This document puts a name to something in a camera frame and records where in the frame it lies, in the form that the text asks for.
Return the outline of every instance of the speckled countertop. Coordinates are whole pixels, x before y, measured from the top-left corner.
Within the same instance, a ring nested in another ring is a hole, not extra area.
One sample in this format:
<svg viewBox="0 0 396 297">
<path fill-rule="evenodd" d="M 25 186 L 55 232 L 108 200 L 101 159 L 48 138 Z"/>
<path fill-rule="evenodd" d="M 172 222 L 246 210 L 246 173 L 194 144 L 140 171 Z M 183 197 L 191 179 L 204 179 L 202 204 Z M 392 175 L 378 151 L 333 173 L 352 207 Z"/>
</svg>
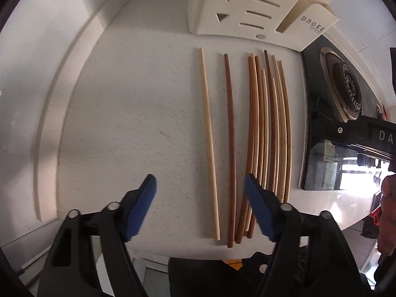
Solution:
<svg viewBox="0 0 396 297">
<path fill-rule="evenodd" d="M 104 32 L 80 76 L 68 110 L 58 172 L 58 211 L 98 211 L 138 188 L 152 173 L 155 200 L 128 246 L 196 259 L 250 257 L 273 244 L 258 227 L 253 239 L 226 247 L 228 121 L 223 54 L 230 57 L 236 128 L 238 203 L 248 137 L 247 55 L 262 50 L 285 67 L 291 109 L 290 202 L 299 210 L 330 210 L 341 228 L 369 213 L 372 194 L 303 191 L 306 105 L 300 54 L 266 43 L 189 32 L 187 0 L 131 0 Z M 198 48 L 205 50 L 221 241 L 213 239 Z"/>
</svg>

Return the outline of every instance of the human hand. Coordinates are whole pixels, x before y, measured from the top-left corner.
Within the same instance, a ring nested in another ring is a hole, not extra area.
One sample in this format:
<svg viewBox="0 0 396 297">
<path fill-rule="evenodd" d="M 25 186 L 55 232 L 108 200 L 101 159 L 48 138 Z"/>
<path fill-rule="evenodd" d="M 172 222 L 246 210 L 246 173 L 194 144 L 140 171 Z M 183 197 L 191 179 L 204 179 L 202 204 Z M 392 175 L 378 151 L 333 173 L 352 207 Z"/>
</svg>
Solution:
<svg viewBox="0 0 396 297">
<path fill-rule="evenodd" d="M 391 255 L 396 248 L 396 198 L 392 197 L 392 190 L 396 192 L 396 174 L 389 175 L 382 181 L 381 210 L 379 219 L 378 251 Z"/>
</svg>

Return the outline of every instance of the burner ring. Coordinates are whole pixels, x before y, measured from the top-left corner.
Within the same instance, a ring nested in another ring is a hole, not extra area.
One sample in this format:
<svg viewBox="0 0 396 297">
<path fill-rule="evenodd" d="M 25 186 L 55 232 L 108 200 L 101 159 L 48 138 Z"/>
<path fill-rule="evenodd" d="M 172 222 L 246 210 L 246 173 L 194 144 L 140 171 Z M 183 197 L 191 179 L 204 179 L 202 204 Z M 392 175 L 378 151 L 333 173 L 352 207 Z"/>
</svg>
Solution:
<svg viewBox="0 0 396 297">
<path fill-rule="evenodd" d="M 346 63 L 339 62 L 334 65 L 333 73 L 335 84 L 346 104 L 351 110 L 359 111 L 362 108 L 362 93 L 352 70 Z"/>
</svg>

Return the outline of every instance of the light wood chopstick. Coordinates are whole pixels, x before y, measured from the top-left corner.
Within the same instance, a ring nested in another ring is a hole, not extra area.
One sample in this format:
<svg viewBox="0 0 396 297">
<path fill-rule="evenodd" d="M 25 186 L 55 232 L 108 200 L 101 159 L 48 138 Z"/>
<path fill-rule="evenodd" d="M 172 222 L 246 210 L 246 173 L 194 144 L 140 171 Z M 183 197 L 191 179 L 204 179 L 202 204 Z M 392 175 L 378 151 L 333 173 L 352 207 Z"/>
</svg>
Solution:
<svg viewBox="0 0 396 297">
<path fill-rule="evenodd" d="M 268 187 L 276 195 L 278 186 L 278 157 L 279 157 L 279 123 L 278 101 L 276 97 L 275 81 L 271 75 L 270 60 L 267 50 L 264 50 L 265 63 L 267 65 L 267 79 L 269 84 L 269 100 L 271 108 L 271 158 Z"/>
<path fill-rule="evenodd" d="M 228 104 L 228 139 L 230 145 L 230 201 L 228 209 L 228 234 L 227 247 L 232 248 L 235 236 L 236 217 L 236 159 L 235 159 L 235 126 L 234 126 L 234 104 L 232 99 L 232 84 L 230 63 L 228 55 L 224 55 L 225 78 L 227 84 L 227 104 Z"/>
<path fill-rule="evenodd" d="M 259 144 L 260 144 L 260 124 L 259 124 L 259 86 L 257 77 L 257 68 L 254 54 L 251 54 L 253 62 L 253 90 L 254 90 L 254 145 L 253 145 L 253 169 L 252 173 L 257 178 L 259 169 Z M 245 222 L 245 231 L 249 230 L 252 209 L 249 204 Z"/>
<path fill-rule="evenodd" d="M 264 124 L 265 124 L 265 115 L 264 115 L 264 94 L 263 94 L 263 77 L 260 68 L 259 57 L 256 56 L 254 58 L 256 63 L 256 72 L 257 72 L 257 85 L 258 85 L 258 96 L 259 96 L 259 159 L 257 165 L 257 181 L 261 185 L 263 179 L 263 159 L 264 159 Z M 253 237 L 254 228 L 256 225 L 256 218 L 254 214 L 251 215 L 251 219 L 249 221 L 249 229 L 247 232 L 248 239 Z"/>
<path fill-rule="evenodd" d="M 279 109 L 279 177 L 278 177 L 278 193 L 277 197 L 279 202 L 283 202 L 285 196 L 286 184 L 286 160 L 288 154 L 287 144 L 287 131 L 286 131 L 286 111 L 285 101 L 283 97 L 282 82 L 279 74 L 278 62 L 275 56 L 272 56 L 272 61 L 275 67 L 276 77 L 276 94 L 278 96 L 278 109 Z"/>
<path fill-rule="evenodd" d="M 290 109 L 288 91 L 286 88 L 285 73 L 283 71 L 282 61 L 279 60 L 279 72 L 282 82 L 283 99 L 285 101 L 285 113 L 286 113 L 286 135 L 288 144 L 288 154 L 286 157 L 286 181 L 285 181 L 285 196 L 283 202 L 289 201 L 290 195 L 290 179 L 292 175 L 292 126 L 290 122 Z"/>
<path fill-rule="evenodd" d="M 208 150 L 208 163 L 210 169 L 211 187 L 212 187 L 212 195 L 213 195 L 215 239 L 218 241 L 220 240 L 220 222 L 219 222 L 219 205 L 217 202 L 215 154 L 213 149 L 212 123 L 210 119 L 209 91 L 207 88 L 205 57 L 203 55 L 202 48 L 199 49 L 199 54 L 201 59 L 201 83 L 202 83 L 203 111 L 205 116 L 205 129 L 206 129 L 207 150 Z"/>
<path fill-rule="evenodd" d="M 249 137 L 247 140 L 246 175 L 253 169 L 253 143 L 254 143 L 254 89 L 253 89 L 253 60 L 249 60 Z M 248 198 L 245 191 L 242 195 L 241 211 L 239 214 L 238 228 L 235 234 L 235 242 L 240 244 L 244 236 L 246 217 L 248 213 Z"/>
</svg>

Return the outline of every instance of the stove burner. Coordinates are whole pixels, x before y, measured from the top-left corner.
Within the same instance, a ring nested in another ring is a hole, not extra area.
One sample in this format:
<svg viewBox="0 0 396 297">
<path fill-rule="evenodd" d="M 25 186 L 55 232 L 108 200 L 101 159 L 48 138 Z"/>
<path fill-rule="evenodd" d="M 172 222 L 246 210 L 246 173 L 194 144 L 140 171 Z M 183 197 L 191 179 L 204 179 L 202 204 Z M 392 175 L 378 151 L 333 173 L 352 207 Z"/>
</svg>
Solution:
<svg viewBox="0 0 396 297">
<path fill-rule="evenodd" d="M 362 94 L 352 70 L 328 47 L 320 51 L 320 62 L 335 107 L 344 122 L 358 118 Z"/>
</svg>

